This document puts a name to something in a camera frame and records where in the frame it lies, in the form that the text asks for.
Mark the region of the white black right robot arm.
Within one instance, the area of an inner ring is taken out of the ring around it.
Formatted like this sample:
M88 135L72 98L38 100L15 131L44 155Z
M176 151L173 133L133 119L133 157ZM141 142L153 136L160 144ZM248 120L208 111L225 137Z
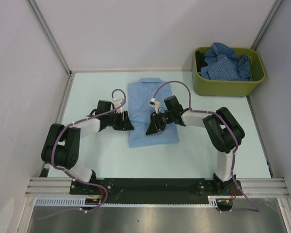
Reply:
M160 133L171 123L183 127L205 128L211 143L217 149L217 166L213 175L214 190L220 195L225 195L231 190L232 185L235 185L241 191L242 188L234 174L234 167L236 151L245 133L231 112L226 107L215 112L184 109L176 96L166 98L164 103L167 110L162 113L161 103L155 98L151 99L150 106L155 108L155 111L150 115L150 125L146 135Z

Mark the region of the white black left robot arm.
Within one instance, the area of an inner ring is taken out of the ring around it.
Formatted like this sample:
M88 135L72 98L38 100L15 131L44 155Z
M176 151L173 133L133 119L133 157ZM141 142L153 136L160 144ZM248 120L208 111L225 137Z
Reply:
M134 130L128 112L122 109L125 103L125 99L100 100L85 118L67 125L52 124L42 149L42 160L80 183L85 193L92 194L97 188L107 193L98 183L96 173L79 160L80 140L107 127L116 131Z

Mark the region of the light blue long sleeve shirt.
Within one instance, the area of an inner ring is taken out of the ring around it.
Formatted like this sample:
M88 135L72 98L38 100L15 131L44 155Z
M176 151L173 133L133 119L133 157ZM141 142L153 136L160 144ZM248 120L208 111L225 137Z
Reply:
M164 84L160 78L141 78L137 82L128 84L128 113L134 130L129 133L129 147L137 148L159 144L179 143L176 125L168 124L161 133L146 135L150 125L150 115L155 111L150 106L153 96L166 109L163 100L172 95L171 85L165 85L156 94L157 89Z

